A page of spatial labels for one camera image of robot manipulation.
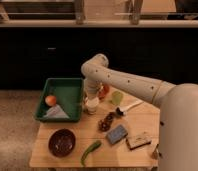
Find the green pepper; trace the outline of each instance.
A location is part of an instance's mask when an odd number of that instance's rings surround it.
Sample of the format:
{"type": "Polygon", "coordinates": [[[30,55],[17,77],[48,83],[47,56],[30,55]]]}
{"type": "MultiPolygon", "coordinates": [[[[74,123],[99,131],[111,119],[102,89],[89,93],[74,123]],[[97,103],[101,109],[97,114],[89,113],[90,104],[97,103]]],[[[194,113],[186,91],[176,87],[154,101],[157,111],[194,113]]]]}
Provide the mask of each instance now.
{"type": "Polygon", "coordinates": [[[82,157],[81,157],[81,164],[85,167],[85,159],[87,158],[87,155],[94,151],[95,149],[97,149],[98,147],[101,146],[101,141],[100,140],[97,140],[95,141],[94,143],[92,143],[86,150],[85,152],[83,153],[82,157]]]}

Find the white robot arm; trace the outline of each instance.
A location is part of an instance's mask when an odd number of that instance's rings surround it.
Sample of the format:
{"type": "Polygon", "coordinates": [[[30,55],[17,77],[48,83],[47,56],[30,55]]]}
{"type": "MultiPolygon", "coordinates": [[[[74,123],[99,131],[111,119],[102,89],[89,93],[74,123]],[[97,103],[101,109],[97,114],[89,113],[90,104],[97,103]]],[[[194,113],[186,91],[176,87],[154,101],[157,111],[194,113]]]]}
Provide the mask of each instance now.
{"type": "Polygon", "coordinates": [[[160,108],[159,171],[198,171],[198,85],[174,85],[108,69],[97,54],[81,68],[89,100],[107,83],[160,108]]]}

